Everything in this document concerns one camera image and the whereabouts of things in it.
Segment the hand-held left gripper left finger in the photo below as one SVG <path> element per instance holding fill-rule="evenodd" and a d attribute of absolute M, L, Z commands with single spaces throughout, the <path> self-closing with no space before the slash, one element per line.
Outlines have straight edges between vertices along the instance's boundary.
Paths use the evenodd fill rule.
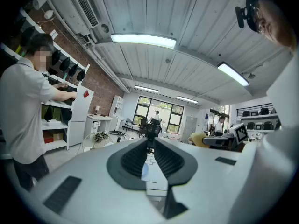
<path fill-rule="evenodd" d="M 142 169 L 147 159 L 147 140 L 141 139 L 112 154 L 107 160 L 110 177 L 120 186 L 129 190 L 145 191 Z"/>

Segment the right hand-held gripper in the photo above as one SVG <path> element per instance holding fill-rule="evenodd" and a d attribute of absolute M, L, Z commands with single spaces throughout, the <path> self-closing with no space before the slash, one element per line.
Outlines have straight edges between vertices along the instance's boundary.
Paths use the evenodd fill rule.
<path fill-rule="evenodd" d="M 243 142 L 247 139 L 247 128 L 244 123 L 241 123 L 226 129 L 222 136 L 209 136 L 203 138 L 202 141 L 211 147 L 219 147 L 228 151 L 242 151 L 245 145 Z"/>

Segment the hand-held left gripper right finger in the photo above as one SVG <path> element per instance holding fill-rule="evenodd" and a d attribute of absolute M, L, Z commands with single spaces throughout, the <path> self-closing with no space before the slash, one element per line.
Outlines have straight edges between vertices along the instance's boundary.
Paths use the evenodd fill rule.
<path fill-rule="evenodd" d="M 197 171 L 197 160 L 160 138 L 154 139 L 154 157 L 170 186 L 188 183 Z"/>

